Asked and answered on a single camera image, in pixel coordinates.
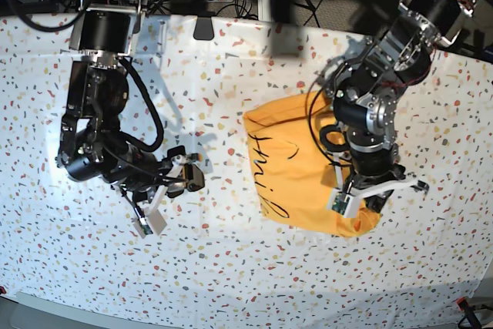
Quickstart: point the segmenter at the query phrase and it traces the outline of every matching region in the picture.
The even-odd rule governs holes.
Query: speckled white surface
[[[43,24],[63,16],[41,16]],[[215,18],[148,20],[137,69],[166,122],[166,147],[201,152],[206,189],[163,202],[168,227],[139,239],[101,180],[55,166],[76,54],[58,35],[0,20],[0,284],[47,300],[177,327],[421,327],[455,321],[491,262],[493,67],[437,52],[401,100],[402,163],[431,185],[396,192],[372,232],[350,240],[264,219],[242,114],[305,92],[357,35]],[[150,142],[137,90],[123,128]]]

